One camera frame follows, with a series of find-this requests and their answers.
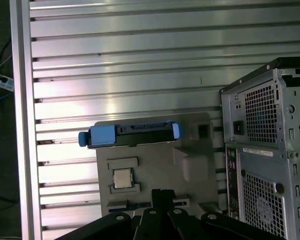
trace white label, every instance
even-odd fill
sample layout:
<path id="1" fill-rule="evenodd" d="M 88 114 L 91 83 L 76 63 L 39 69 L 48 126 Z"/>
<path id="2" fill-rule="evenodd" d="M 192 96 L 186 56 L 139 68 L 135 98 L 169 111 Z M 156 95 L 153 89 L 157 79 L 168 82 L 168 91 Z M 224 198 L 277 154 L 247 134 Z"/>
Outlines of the white label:
<path id="1" fill-rule="evenodd" d="M 243 151 L 245 153 L 257 154 L 257 155 L 262 155 L 262 156 L 267 156 L 267 157 L 274 156 L 274 153 L 272 151 L 263 151 L 263 150 L 251 149 L 251 148 L 244 148 Z"/>

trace screw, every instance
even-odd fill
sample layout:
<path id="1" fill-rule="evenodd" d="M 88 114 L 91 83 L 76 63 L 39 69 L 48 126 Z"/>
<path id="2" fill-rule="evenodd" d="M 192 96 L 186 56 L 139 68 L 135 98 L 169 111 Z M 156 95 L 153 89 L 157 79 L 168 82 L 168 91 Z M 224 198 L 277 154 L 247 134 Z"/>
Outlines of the screw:
<path id="1" fill-rule="evenodd" d="M 173 210 L 173 212 L 174 212 L 175 214 L 181 214 L 181 213 L 182 213 L 182 211 L 181 211 L 180 209 L 175 209 L 175 210 Z"/>
<path id="2" fill-rule="evenodd" d="M 209 215 L 208 215 L 208 219 L 216 220 L 216 219 L 217 219 L 217 216 L 214 215 L 214 214 L 209 214 Z"/>

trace mesh vent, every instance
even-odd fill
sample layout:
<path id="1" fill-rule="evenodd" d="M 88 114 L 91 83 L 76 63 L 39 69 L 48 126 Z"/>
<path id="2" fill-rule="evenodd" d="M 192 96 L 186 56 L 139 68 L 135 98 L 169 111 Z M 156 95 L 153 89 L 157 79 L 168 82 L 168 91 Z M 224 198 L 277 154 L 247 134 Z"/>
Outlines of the mesh vent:
<path id="1" fill-rule="evenodd" d="M 277 142 L 277 110 L 275 94 L 271 86 L 245 95 L 247 135 L 250 141 Z"/>
<path id="2" fill-rule="evenodd" d="M 247 174 L 243 180 L 243 195 L 246 223 L 284 238 L 283 203 L 274 195 L 273 184 Z"/>

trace metal frame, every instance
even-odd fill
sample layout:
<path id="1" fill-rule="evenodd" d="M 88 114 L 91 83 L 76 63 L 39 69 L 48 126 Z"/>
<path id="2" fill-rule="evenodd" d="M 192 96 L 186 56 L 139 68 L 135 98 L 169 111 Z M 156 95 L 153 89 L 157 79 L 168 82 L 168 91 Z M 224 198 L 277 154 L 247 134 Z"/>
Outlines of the metal frame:
<path id="1" fill-rule="evenodd" d="M 245 176 L 253 174 L 267 179 L 273 187 L 280 183 L 284 185 L 284 193 L 274 194 L 282 198 L 284 210 L 284 237 L 287 239 L 300 239 L 300 195 L 296 195 L 297 188 L 300 193 L 300 87 L 287 87 L 283 79 L 284 75 L 296 77 L 295 69 L 269 69 L 260 75 L 238 80 L 232 88 L 224 88 L 222 91 L 222 111 L 224 119 L 225 146 L 235 148 L 237 152 L 238 192 L 240 220 L 245 222 L 245 200 L 243 185 Z M 274 89 L 273 105 L 276 106 L 276 142 L 250 141 L 247 137 L 248 129 L 246 122 L 246 94 L 260 90 L 265 86 Z M 290 105 L 295 106 L 293 113 L 287 109 Z M 244 135 L 234 134 L 233 121 L 244 122 Z M 293 129 L 294 137 L 290 137 L 289 131 Z M 251 154 L 244 152 L 244 148 L 264 153 Z"/>
<path id="2" fill-rule="evenodd" d="M 22 237 L 41 239 L 29 2 L 10 0 Z"/>

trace dark floor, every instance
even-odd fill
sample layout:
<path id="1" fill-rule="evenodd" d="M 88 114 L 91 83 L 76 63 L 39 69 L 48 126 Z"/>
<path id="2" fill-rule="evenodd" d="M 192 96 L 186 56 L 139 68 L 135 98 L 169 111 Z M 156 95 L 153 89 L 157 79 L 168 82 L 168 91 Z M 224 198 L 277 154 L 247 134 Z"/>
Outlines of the dark floor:
<path id="1" fill-rule="evenodd" d="M 0 0 L 0 51 L 10 38 L 9 0 Z M 8 48 L 4 58 L 11 54 Z M 12 63 L 0 69 L 12 77 Z M 0 196 L 19 200 L 16 119 L 13 95 L 0 104 Z M 20 205 L 0 200 L 0 236 L 21 237 Z"/>

